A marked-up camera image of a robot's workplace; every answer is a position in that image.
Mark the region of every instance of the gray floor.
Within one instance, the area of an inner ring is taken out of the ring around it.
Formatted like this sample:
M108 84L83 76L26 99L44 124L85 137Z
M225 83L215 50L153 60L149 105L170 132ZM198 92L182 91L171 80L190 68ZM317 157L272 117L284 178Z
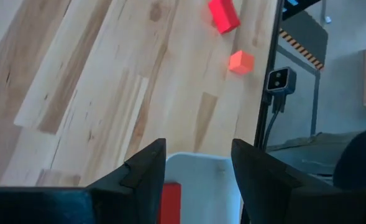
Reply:
M317 21L321 3L307 10ZM366 109L362 106L363 53L366 49L366 1L327 0L326 14L332 22L325 25L329 34L326 68L319 86L316 132L346 133L366 129ZM280 45L300 56L283 39ZM278 115L269 144L310 135L313 110L314 75L277 53L275 67L296 70L296 92L286 102L285 113Z

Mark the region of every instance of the yellow and black striped tape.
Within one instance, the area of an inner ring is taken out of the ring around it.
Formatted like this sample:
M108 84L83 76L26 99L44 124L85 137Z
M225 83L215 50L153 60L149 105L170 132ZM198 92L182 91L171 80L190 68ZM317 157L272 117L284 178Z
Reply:
M292 47L294 47L302 56L304 56L309 62L311 62L318 70L324 68L322 64L315 56L308 52L299 42L297 42L291 35L289 35L283 29L280 29L280 37L284 38Z

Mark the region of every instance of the white container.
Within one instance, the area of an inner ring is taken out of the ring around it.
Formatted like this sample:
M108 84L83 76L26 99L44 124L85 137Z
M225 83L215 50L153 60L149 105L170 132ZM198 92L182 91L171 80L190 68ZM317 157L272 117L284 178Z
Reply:
M230 159L178 153L166 161L165 183L181 184L181 224L238 224L240 192Z

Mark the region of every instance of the wooden table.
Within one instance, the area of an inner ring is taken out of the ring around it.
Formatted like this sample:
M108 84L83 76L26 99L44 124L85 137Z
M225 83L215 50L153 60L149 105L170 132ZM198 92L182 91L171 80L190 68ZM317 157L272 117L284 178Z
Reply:
M16 4L0 40L0 184L87 185L157 138L168 155L253 143L277 2L234 0L226 35L203 0ZM227 70L236 50L252 73Z

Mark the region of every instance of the orange cube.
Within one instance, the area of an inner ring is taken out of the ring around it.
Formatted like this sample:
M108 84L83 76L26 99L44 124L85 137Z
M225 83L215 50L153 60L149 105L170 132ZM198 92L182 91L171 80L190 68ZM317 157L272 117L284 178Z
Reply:
M253 71L254 65L255 57L240 50L230 56L228 69L239 75L245 75L246 73Z

